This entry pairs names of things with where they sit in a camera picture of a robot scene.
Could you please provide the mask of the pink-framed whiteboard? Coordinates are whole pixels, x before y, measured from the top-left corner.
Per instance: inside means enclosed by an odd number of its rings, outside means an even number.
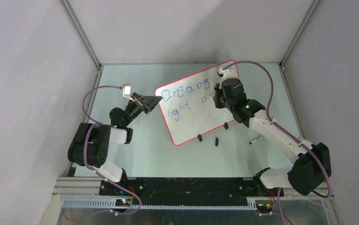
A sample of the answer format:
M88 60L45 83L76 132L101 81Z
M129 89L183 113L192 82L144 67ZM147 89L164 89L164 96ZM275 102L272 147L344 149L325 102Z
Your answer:
M162 97L159 108L174 145L180 146L234 121L228 110L217 109L213 101L214 86L221 82L217 74L220 69L227 68L239 78L233 63L228 60L155 89L155 96Z

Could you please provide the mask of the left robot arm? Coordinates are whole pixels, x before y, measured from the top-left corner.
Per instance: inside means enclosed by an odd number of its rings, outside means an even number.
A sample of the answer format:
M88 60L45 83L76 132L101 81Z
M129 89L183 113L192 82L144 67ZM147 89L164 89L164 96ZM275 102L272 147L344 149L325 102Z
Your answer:
M129 189L125 170L108 159L109 146L129 144L133 129L128 125L141 113L150 113L163 99L161 96L143 96L134 92L126 108L115 107L110 113L111 123L81 123L68 149L69 162L85 166L104 180L111 180L111 190L124 195Z

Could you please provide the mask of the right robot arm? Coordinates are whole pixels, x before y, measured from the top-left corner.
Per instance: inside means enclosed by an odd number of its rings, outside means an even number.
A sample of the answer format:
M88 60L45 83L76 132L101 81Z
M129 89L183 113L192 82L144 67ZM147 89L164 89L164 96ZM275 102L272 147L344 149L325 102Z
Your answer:
M266 168L255 175L253 189L265 196L273 188L293 188L299 194L308 195L332 175L328 147L313 144L287 131L269 115L268 109L248 99L243 84L237 78L229 78L214 86L215 107L228 109L235 121L258 132L275 144L292 164L285 168Z

